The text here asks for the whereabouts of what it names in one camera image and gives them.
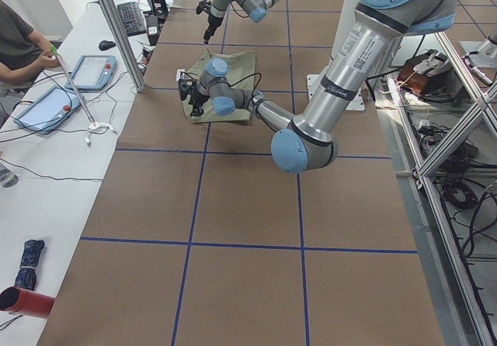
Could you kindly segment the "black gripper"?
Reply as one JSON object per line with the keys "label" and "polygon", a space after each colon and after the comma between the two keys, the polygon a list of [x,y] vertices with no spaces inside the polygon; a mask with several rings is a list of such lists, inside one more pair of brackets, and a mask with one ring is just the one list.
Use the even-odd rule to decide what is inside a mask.
{"label": "black gripper", "polygon": [[200,15],[202,12],[207,14],[208,27],[205,30],[203,36],[203,42],[208,44],[210,38],[213,38],[216,34],[216,30],[222,24],[222,17],[217,16],[217,9],[214,8],[210,1],[202,0],[198,3],[196,7],[196,14]]}
{"label": "black gripper", "polygon": [[191,116],[202,116],[204,114],[203,105],[208,100],[208,95],[203,94],[197,87],[194,79],[180,78],[178,81],[179,98],[185,102],[189,98],[188,104],[192,106]]}

